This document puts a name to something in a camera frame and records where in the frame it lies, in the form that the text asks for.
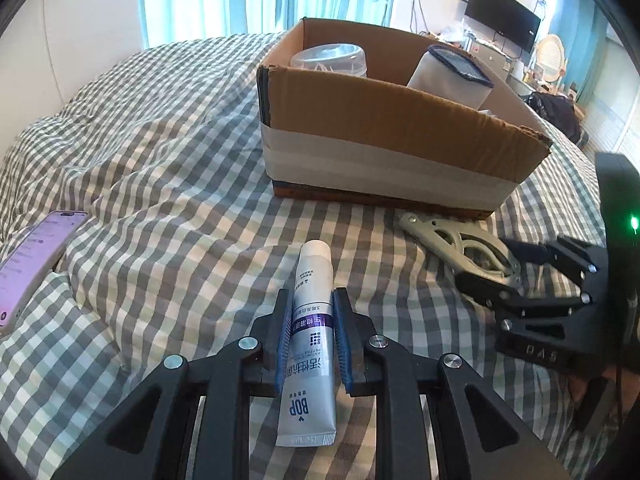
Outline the small silver fridge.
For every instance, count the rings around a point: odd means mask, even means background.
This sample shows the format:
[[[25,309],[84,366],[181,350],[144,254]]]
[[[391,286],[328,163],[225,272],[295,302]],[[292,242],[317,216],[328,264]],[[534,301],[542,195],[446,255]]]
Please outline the small silver fridge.
[[[500,70],[510,70],[512,60],[492,44],[486,44],[486,42],[479,39],[472,39],[469,44],[469,52],[487,66],[499,67]]]

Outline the white purple toothpaste tube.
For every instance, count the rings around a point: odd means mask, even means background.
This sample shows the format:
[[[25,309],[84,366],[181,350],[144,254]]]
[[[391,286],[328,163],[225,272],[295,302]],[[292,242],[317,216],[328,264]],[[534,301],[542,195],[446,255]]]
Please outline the white purple toothpaste tube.
[[[331,249],[322,240],[310,240],[300,248],[295,271],[280,448],[318,448],[335,441],[333,289]]]

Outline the black wall television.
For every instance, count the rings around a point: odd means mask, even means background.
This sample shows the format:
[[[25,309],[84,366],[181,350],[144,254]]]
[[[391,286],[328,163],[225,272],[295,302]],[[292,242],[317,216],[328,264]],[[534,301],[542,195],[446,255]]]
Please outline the black wall television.
[[[541,19],[516,0],[468,0],[464,15],[529,53]]]

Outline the purple smartphone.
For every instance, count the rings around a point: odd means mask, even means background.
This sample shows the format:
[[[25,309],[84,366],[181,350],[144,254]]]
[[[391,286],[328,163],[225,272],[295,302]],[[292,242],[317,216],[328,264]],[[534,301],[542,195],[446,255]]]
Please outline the purple smartphone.
[[[68,241],[86,222],[85,211],[52,211],[36,224],[1,263],[1,335],[17,319],[47,273],[63,255]]]

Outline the black bag on chair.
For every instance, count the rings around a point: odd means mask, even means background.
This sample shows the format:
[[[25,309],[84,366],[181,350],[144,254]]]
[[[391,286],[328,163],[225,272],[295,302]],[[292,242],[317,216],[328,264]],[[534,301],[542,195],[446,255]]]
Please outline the black bag on chair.
[[[574,103],[570,99],[547,92],[532,92],[523,96],[522,100],[542,119],[564,133],[578,148],[585,147],[589,136],[582,128]]]

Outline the grey checked bed quilt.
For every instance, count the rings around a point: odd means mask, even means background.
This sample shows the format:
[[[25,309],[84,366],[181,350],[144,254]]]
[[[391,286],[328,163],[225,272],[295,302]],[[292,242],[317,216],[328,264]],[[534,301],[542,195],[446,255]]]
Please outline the grey checked bed quilt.
[[[566,380],[502,356],[489,311],[384,208],[273,195],[256,67],[272,35],[147,50],[26,129],[1,171],[1,250],[49,212],[87,222],[1,341],[1,433],[47,479],[164,356],[211,356],[245,335],[323,240],[337,285],[416,354],[466,359],[575,479],[614,438],[576,431]]]

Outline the open cardboard box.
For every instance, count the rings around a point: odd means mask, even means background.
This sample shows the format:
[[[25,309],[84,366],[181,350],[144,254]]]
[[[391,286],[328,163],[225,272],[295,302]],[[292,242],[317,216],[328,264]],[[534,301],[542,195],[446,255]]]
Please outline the open cardboard box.
[[[293,55],[356,44],[367,76],[300,70]],[[262,159],[281,198],[484,219],[550,154],[538,116],[497,76],[478,110],[407,87],[430,37],[305,18],[256,73]]]

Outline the round white mirror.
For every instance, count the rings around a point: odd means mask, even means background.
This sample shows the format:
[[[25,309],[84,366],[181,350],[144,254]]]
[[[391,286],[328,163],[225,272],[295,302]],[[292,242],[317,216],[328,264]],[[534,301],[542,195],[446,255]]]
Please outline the round white mirror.
[[[536,44],[535,63],[542,68],[545,82],[558,81],[565,73],[565,50],[558,35],[544,36]]]

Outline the clear plastic water bottle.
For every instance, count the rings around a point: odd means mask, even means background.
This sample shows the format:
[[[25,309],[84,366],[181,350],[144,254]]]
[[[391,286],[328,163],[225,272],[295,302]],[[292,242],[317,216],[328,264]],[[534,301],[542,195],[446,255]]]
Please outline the clear plastic water bottle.
[[[322,44],[293,55],[290,66],[300,70],[337,73],[355,77],[367,76],[367,59],[356,44]]]

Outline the teal right curtain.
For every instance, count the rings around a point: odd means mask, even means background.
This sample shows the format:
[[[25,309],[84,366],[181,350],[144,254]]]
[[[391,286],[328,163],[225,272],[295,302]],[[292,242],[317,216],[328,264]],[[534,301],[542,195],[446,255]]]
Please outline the teal right curtain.
[[[605,51],[608,20],[594,0],[556,0],[549,32],[558,36],[567,60],[566,84],[576,84],[577,101],[587,104]]]

